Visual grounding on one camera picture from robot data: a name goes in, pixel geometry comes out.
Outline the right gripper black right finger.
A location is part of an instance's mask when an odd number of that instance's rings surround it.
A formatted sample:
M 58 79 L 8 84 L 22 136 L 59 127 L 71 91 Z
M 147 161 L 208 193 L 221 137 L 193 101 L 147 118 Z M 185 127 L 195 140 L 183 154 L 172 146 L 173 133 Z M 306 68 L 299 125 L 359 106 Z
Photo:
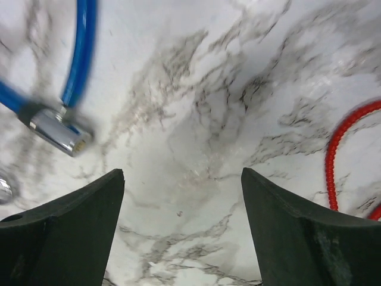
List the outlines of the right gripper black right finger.
M 380 223 L 335 212 L 245 168 L 243 200 L 264 285 L 379 285 Z

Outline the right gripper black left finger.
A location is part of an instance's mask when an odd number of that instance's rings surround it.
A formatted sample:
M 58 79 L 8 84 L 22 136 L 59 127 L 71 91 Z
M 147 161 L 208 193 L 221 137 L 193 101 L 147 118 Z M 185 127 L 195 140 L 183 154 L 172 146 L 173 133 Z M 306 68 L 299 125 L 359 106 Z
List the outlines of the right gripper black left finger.
M 1 285 L 101 285 L 124 195 L 114 169 L 1 220 Z

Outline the red cable seal lock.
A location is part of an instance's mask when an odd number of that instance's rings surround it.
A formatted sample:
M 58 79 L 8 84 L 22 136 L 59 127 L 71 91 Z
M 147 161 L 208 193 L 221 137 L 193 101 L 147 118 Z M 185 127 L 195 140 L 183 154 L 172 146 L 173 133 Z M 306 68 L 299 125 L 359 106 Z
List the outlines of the red cable seal lock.
M 326 182 L 329 209 L 333 211 L 339 211 L 337 192 L 335 187 L 335 158 L 338 146 L 343 136 L 354 124 L 356 124 L 356 122 L 361 120 L 363 117 L 368 116 L 369 114 L 379 110 L 380 100 L 375 100 L 373 102 L 369 102 L 367 104 L 359 106 L 358 108 L 355 108 L 341 120 L 341 122 L 333 131 L 332 136 L 329 139 L 324 158 L 324 176 Z

